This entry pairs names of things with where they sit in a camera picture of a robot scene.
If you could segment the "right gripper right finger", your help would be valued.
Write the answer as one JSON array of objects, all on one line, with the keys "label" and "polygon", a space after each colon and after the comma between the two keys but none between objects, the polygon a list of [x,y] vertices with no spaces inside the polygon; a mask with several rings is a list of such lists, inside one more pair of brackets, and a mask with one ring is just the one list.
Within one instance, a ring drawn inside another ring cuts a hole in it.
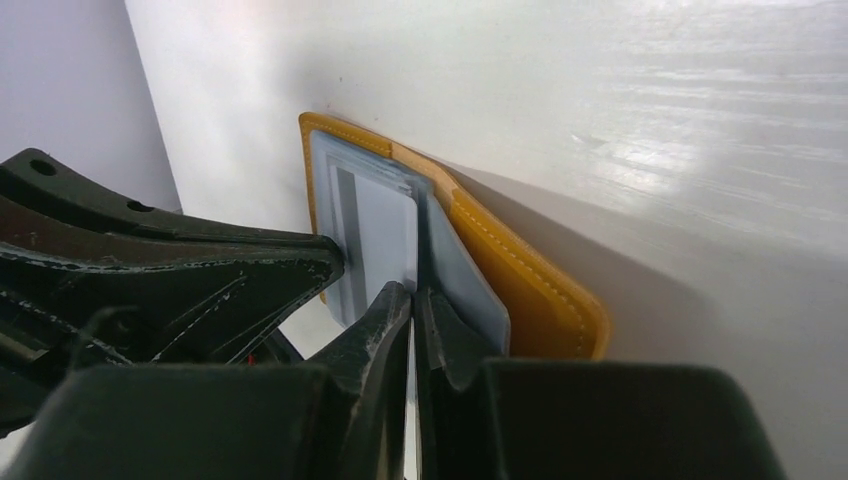
[{"label": "right gripper right finger", "polygon": [[497,351],[437,288],[413,304],[420,477],[508,479],[485,363]]}]

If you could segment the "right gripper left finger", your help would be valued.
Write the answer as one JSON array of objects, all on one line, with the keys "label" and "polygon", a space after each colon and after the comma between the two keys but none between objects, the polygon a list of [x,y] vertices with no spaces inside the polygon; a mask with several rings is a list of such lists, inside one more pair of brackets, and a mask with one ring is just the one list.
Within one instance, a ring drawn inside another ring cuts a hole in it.
[{"label": "right gripper left finger", "polygon": [[311,479],[402,479],[412,299],[387,282],[352,326],[305,361],[326,374]]}]

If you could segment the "silver credit card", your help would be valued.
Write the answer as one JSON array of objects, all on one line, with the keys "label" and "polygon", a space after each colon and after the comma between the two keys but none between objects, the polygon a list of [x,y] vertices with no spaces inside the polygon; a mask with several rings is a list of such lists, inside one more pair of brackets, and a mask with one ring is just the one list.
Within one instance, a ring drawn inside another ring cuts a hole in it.
[{"label": "silver credit card", "polygon": [[327,305],[349,327],[390,281],[413,288],[418,265],[418,207],[413,181],[382,158],[324,155],[315,174],[321,234],[341,250],[344,272]]}]

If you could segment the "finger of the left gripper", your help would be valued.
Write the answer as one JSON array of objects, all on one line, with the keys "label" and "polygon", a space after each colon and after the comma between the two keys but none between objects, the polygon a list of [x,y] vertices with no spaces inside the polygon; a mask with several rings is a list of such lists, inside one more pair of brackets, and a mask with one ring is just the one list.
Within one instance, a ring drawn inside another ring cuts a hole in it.
[{"label": "finger of the left gripper", "polygon": [[343,271],[325,236],[160,210],[22,150],[1,165],[1,431],[72,370],[243,362]]}]

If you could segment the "yellow leather card holder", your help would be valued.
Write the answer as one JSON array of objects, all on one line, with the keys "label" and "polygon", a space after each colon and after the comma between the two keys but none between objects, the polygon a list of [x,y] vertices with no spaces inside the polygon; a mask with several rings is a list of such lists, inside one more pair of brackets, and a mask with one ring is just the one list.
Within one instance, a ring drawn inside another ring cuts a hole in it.
[{"label": "yellow leather card holder", "polygon": [[435,197],[510,315],[510,353],[519,357],[600,360],[611,333],[599,300],[481,204],[435,160],[353,123],[314,112],[298,118],[304,169],[317,160],[310,136],[321,131],[402,164],[434,184]]}]

